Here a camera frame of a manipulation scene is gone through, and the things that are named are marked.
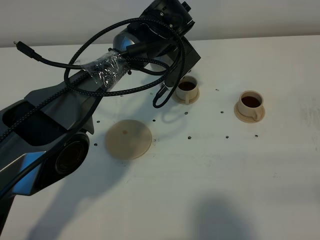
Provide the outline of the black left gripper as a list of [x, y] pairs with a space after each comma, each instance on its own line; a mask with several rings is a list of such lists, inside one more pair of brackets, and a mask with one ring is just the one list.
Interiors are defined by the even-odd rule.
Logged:
[[[168, 88], [172, 88], [177, 80], [182, 79], [194, 66], [195, 64], [201, 59], [200, 55], [196, 52], [193, 48], [191, 43], [186, 39], [186, 37], [181, 38], [184, 50], [185, 50], [185, 62], [181, 77], [179, 77], [180, 70], [182, 67], [182, 58], [180, 57], [177, 66], [172, 70], [172, 72], [166, 77], [164, 80], [164, 84]], [[176, 59], [178, 54], [178, 49], [174, 49], [168, 52], [165, 55], [159, 57], [159, 60], [163, 63], [166, 63], [168, 66], [171, 66]]]

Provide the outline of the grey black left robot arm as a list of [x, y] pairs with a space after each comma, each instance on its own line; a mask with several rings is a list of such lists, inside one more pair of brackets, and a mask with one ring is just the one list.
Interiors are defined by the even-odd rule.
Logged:
[[64, 69], [63, 82], [30, 92], [0, 112], [0, 217], [16, 195], [30, 196], [74, 172], [85, 160], [93, 113], [104, 97], [160, 85], [162, 106], [200, 60], [186, 39], [190, 6], [155, 0], [140, 17], [115, 23], [89, 39], [69, 63], [43, 58], [23, 42], [16, 48], [45, 65]]

